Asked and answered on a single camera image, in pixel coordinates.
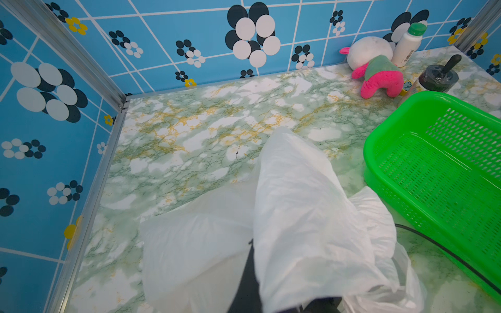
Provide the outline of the pink white plush toy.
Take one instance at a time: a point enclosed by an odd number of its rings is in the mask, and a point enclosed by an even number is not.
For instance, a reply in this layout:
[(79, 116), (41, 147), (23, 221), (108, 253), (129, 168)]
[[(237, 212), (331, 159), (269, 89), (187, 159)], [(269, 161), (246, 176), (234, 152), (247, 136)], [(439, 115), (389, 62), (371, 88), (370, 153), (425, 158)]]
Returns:
[(347, 57), (352, 78), (363, 79), (360, 95), (370, 99), (379, 89), (387, 96), (399, 96), (404, 86), (403, 73), (391, 62), (393, 50), (388, 41), (379, 37), (364, 37), (350, 47), (339, 50)]

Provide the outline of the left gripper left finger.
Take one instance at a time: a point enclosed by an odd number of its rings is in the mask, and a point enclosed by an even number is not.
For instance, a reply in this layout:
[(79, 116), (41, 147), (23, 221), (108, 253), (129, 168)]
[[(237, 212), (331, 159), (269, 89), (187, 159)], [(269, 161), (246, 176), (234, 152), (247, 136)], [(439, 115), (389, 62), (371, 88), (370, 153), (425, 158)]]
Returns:
[(249, 242), (250, 251), (243, 274), (230, 308), (227, 313), (261, 313), (262, 302), (259, 294), (259, 283), (254, 268), (253, 240)]

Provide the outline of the aluminium frame post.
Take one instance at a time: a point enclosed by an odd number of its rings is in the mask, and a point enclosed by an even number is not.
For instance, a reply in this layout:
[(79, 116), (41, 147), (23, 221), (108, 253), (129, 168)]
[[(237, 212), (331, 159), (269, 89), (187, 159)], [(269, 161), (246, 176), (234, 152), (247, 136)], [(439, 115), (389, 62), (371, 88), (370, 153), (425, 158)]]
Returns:
[(500, 0), (488, 1), (459, 37), (455, 47), (466, 53), (499, 19)]
[(2, 312), (48, 312), (116, 117), (1, 5)]

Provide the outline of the white bottle green cap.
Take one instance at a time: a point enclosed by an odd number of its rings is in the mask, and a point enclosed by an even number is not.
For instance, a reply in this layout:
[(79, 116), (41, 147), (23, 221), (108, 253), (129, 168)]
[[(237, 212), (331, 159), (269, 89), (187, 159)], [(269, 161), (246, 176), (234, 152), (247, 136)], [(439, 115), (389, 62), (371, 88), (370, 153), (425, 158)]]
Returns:
[(396, 28), (391, 40), (396, 43), (391, 62), (398, 67), (406, 65), (412, 54), (420, 47), (427, 25), (421, 22), (403, 23)]

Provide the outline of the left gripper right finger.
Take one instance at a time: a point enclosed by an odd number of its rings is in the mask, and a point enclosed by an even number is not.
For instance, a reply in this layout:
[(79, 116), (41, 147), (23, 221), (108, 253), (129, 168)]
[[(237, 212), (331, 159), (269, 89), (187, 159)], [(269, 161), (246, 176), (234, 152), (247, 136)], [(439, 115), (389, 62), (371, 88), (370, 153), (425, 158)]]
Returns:
[(304, 309), (303, 312), (309, 313), (340, 313), (338, 306), (340, 305), (341, 298), (323, 298), (311, 301)]

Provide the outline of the white plastic bag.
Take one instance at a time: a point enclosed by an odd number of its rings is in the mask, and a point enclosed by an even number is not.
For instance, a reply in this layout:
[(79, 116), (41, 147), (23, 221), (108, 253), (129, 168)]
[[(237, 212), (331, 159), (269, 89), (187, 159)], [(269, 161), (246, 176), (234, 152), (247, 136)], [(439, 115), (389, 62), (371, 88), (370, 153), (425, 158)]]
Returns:
[(341, 298), (344, 312), (423, 312), (425, 291), (369, 187), (347, 196), (325, 154), (281, 127), (250, 176), (143, 222), (142, 284), (161, 312), (227, 312), (253, 240), (262, 312)]

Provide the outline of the green plastic basket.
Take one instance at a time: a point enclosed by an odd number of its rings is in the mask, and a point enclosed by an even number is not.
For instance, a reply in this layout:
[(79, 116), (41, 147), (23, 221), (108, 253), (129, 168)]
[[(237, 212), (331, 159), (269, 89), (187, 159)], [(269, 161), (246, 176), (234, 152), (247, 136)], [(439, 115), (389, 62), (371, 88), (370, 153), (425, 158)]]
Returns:
[(500, 120), (445, 93), (408, 98), (367, 138), (366, 183), (500, 300)]

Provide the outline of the right aluminium frame post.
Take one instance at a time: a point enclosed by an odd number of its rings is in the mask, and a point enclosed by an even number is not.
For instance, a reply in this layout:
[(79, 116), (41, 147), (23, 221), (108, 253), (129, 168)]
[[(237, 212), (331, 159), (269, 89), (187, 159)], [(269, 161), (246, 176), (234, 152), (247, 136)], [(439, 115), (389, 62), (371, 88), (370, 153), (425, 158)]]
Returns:
[(499, 19), (500, 0), (488, 1), (459, 37), (455, 47), (466, 53)]

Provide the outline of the jar with black lid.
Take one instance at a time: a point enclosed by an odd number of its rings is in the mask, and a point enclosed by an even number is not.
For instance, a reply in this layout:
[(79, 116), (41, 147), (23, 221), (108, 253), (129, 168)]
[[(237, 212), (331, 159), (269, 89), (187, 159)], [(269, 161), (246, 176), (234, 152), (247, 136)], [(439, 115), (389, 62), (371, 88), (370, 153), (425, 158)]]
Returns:
[(446, 93), (458, 81), (459, 75), (454, 71), (454, 67), (462, 60), (460, 54), (452, 56), (445, 65), (430, 65), (411, 85), (406, 95), (397, 105), (400, 107), (410, 96), (422, 91), (436, 91)]

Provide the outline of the left aluminium frame post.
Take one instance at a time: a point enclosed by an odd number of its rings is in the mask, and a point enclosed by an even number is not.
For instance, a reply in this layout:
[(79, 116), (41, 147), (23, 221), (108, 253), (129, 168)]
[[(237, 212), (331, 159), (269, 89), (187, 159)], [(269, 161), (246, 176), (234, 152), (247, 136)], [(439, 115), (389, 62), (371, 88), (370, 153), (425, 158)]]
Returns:
[(1, 5), (2, 312), (48, 312), (116, 117)]

